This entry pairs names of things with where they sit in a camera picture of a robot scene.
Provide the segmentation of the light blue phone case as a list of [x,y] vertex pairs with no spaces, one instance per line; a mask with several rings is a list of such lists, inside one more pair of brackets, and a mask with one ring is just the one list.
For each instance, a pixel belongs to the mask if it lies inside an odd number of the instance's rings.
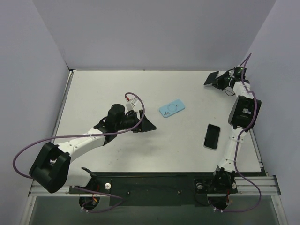
[[185,105],[180,99],[176,99],[159,108],[159,112],[164,118],[168,118],[185,109]]

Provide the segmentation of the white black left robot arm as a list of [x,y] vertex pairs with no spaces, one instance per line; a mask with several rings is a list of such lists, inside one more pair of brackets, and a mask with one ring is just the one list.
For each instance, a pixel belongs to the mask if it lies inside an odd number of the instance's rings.
[[92,149],[105,146],[117,137],[117,132],[130,129],[134,133],[149,132],[157,127],[143,114],[113,104],[107,116],[83,135],[67,142],[43,145],[29,174],[49,193],[57,192],[67,181],[70,164]]

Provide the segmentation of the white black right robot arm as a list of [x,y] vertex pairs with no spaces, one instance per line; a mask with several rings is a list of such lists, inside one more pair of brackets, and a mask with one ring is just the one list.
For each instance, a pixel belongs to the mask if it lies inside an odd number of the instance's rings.
[[217,165],[213,177],[209,181],[208,192],[211,193],[236,193],[235,174],[237,172],[237,157],[245,136],[253,128],[258,116],[261,100],[254,97],[251,92],[250,82],[246,79],[246,68],[234,67],[218,75],[212,72],[208,75],[205,86],[223,90],[231,88],[236,96],[235,103],[229,114],[228,123],[231,131],[224,155]]

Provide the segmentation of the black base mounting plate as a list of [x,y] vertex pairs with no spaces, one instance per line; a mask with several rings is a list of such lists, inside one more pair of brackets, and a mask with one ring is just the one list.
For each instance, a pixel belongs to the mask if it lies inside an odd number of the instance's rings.
[[235,175],[227,172],[94,172],[81,187],[120,196],[123,206],[224,204],[238,192]]

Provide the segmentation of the aluminium frame rail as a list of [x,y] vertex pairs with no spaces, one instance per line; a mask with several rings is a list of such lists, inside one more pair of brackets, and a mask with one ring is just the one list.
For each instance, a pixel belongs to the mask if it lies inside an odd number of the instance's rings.
[[[258,196],[259,190],[261,191],[262,196],[272,196],[272,195],[281,195],[281,191],[279,188],[279,184],[277,178],[275,176],[256,176],[256,177],[248,177],[254,184],[246,181],[242,177],[237,177],[236,185],[237,185],[237,193],[236,195],[244,195],[244,196]],[[40,196],[59,196],[59,197],[67,197],[67,196],[92,196],[91,193],[75,190],[70,186],[63,186],[55,193],[49,193],[45,188],[39,185],[37,182],[33,182],[29,191],[29,197],[40,197]]]

